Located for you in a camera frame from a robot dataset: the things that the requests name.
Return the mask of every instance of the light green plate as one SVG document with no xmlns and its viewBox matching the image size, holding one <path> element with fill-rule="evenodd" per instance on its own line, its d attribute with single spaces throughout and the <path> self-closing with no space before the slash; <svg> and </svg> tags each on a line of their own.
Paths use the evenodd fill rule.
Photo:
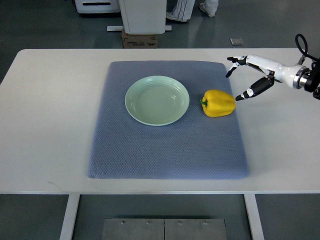
<svg viewBox="0 0 320 240">
<path fill-rule="evenodd" d="M 189 107 L 189 93 L 177 80 L 148 76 L 136 81 L 126 92 L 125 107 L 137 121 L 151 126 L 171 124 Z"/>
</svg>

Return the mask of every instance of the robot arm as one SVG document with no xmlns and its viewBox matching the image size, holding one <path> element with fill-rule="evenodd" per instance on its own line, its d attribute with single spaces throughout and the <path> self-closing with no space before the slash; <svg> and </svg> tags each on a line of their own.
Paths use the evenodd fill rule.
<svg viewBox="0 0 320 240">
<path fill-rule="evenodd" d="M 227 59 L 232 61 L 233 65 L 226 74 L 226 78 L 228 78 L 237 67 L 243 65 L 252 67 L 266 75 L 251 85 L 243 94 L 237 96 L 235 98 L 237 101 L 253 98 L 263 93 L 271 88 L 275 81 L 279 83 L 285 82 L 291 88 L 300 88 L 299 79 L 304 73 L 309 71 L 308 68 L 300 64 L 286 66 L 280 62 L 256 55 L 234 56 L 228 57 Z"/>
<path fill-rule="evenodd" d="M 298 37 L 302 38 L 305 51 L 300 47 Z M 295 43 L 302 53 L 302 57 L 294 66 L 286 66 L 280 62 L 256 55 L 228 57 L 227 59 L 232 61 L 233 65 L 227 72 L 226 78 L 230 77 L 237 67 L 243 65 L 252 67 L 266 75 L 252 84 L 243 94 L 238 95 L 235 100 L 253 98 L 271 88 L 275 82 L 285 82 L 290 88 L 294 89 L 304 88 L 307 92 L 313 92 L 313 97 L 320 100 L 320 87 L 318 87 L 320 84 L 320 58 L 317 59 L 307 54 L 308 45 L 303 35 L 297 34 L 295 36 Z M 315 61 L 311 65 L 311 70 L 302 65 L 306 57 Z"/>
</svg>

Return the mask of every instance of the cardboard box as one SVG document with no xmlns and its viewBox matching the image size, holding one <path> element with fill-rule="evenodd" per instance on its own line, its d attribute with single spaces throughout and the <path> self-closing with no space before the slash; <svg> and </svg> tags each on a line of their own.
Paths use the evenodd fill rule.
<svg viewBox="0 0 320 240">
<path fill-rule="evenodd" d="M 122 46 L 124 49 L 157 49 L 158 36 L 156 34 L 126 34 L 122 29 Z"/>
</svg>

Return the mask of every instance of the black cable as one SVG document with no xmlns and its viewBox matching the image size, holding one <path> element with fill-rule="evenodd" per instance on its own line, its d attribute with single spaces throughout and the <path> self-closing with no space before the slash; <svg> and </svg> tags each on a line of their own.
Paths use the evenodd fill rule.
<svg viewBox="0 0 320 240">
<path fill-rule="evenodd" d="M 304 43 L 304 49 L 305 50 L 303 50 L 302 48 L 301 48 L 301 46 L 300 46 L 300 43 L 299 43 L 299 41 L 298 41 L 298 38 L 301 38 L 302 40 L 303 40 L 303 43 Z M 306 40 L 306 38 L 302 35 L 302 34 L 297 34 L 296 36 L 295 36 L 295 44 L 296 44 L 296 46 L 297 46 L 297 48 L 299 49 L 299 51 L 302 53 L 302 55 L 303 56 L 305 56 L 305 57 L 307 57 L 307 58 L 310 58 L 311 60 L 314 60 L 314 61 L 318 61 L 318 58 L 315 58 L 314 56 L 311 56 L 311 55 L 309 55 L 308 54 L 308 44 L 307 44 L 307 40 Z"/>
</svg>

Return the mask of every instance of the table leg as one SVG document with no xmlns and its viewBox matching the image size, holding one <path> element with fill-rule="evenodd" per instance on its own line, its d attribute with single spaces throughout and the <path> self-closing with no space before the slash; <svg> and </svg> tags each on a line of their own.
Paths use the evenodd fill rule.
<svg viewBox="0 0 320 240">
<path fill-rule="evenodd" d="M 71 240 L 77 216 L 80 194 L 71 193 L 66 205 L 60 240 Z"/>
</svg>

